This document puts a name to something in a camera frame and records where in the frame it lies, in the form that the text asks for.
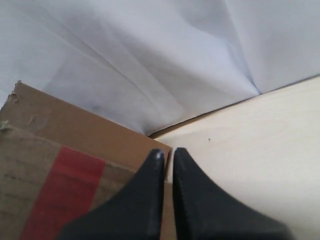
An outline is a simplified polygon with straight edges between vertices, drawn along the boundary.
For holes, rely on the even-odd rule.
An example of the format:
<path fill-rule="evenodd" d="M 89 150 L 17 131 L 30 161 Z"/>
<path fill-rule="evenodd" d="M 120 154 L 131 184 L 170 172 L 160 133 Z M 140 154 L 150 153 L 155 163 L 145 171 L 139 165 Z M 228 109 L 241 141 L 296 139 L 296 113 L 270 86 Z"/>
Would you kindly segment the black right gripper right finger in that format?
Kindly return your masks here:
<path fill-rule="evenodd" d="M 291 240 L 288 227 L 241 203 L 179 147 L 173 157 L 172 199 L 179 240 Z"/>

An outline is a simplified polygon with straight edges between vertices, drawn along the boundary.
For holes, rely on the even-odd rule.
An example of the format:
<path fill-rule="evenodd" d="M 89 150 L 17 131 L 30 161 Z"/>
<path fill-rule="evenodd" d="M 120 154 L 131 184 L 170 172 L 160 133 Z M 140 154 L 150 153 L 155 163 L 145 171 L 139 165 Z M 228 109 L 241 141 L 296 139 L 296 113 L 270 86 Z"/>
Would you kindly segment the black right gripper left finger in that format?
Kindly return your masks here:
<path fill-rule="evenodd" d="M 62 228 L 59 240 L 158 240 L 164 202 L 164 153 L 153 149 L 110 200 Z"/>

